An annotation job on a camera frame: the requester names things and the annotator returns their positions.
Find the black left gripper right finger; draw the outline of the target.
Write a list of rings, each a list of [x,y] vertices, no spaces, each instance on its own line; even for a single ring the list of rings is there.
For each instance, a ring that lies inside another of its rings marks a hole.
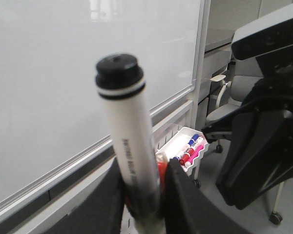
[[[167,234],[248,234],[204,196],[175,159],[165,176],[164,218]]]

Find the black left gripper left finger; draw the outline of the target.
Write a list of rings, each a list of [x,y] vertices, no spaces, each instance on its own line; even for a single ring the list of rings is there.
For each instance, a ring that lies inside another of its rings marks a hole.
[[[96,189],[46,234],[119,234],[125,185],[115,159]]]

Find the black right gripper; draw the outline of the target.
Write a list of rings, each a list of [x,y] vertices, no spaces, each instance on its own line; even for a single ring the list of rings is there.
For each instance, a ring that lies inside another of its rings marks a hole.
[[[272,23],[258,19],[239,28],[232,42],[292,18]],[[292,106],[293,45],[252,58],[263,78],[241,106],[228,112],[215,110],[216,119],[207,121],[202,129],[207,140],[231,140],[216,186],[225,202],[239,210],[293,177],[293,113],[259,113]]]

